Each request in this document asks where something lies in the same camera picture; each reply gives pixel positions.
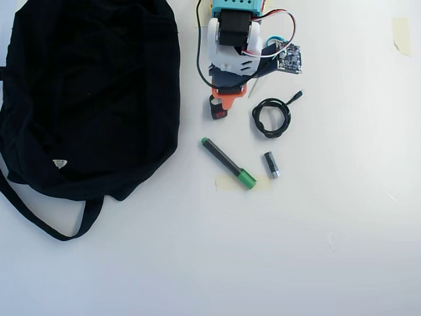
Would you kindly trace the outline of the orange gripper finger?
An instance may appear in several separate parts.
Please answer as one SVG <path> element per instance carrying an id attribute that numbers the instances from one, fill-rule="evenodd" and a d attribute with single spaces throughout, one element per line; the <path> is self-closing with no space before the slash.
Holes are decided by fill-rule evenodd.
<path id="1" fill-rule="evenodd" d="M 241 86 L 241 91 L 238 93 L 231 94 L 220 94 L 217 89 L 212 89 L 212 96 L 216 99 L 221 100 L 222 108 L 224 111 L 231 109 L 235 99 L 243 97 L 247 92 L 247 84 Z"/>

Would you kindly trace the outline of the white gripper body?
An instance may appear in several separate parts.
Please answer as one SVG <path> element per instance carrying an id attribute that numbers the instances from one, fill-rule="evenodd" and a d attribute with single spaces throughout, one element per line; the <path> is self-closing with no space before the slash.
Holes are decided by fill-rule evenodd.
<path id="1" fill-rule="evenodd" d="M 223 72 L 230 72 L 240 76 L 252 75 L 259 66 L 260 54 L 263 48 L 260 36 L 260 24 L 252 22 L 247 36 L 246 51 L 251 54 L 244 55 L 234 46 L 222 45 L 220 43 L 220 22 L 217 18 L 211 18 L 207 30 L 207 49 L 211 63 Z"/>

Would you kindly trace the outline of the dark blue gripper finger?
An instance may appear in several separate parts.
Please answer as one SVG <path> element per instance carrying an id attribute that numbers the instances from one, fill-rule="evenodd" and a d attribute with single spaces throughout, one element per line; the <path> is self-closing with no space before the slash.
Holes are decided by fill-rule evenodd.
<path id="1" fill-rule="evenodd" d="M 217 66 L 210 66 L 212 85 L 216 89 L 236 89 L 246 84 L 252 76 L 241 76 L 232 72 L 220 70 Z"/>

